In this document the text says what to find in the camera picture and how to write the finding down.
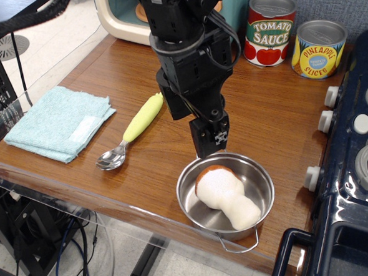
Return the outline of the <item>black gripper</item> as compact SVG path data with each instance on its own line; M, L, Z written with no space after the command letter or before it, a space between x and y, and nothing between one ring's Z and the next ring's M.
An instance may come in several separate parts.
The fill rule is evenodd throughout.
M197 118L190 121L190 132L198 157L226 149L230 122L221 88L238 61L231 53L231 43L239 41L235 30L212 26L180 42L154 34L149 41L161 64L157 80L173 120Z

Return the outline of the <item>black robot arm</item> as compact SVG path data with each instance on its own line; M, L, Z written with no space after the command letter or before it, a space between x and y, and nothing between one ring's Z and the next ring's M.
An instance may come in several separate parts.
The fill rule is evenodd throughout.
M225 149L230 122L221 88L240 57L236 31L216 11L222 0L138 0L157 54L159 88L174 120L190 114L199 158Z

